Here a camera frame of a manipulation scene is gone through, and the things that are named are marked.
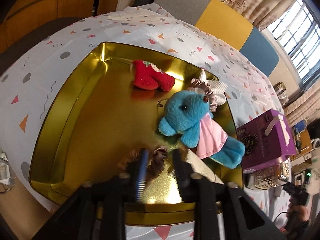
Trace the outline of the person's right hand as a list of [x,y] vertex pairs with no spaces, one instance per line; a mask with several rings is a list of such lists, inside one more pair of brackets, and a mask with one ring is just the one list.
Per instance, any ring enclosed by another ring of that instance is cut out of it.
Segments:
[[287,223],[285,225],[285,229],[287,231],[292,231],[301,227],[301,225],[305,222],[308,222],[308,209],[304,205],[300,205],[298,200],[291,197],[289,200],[288,210],[287,210]]

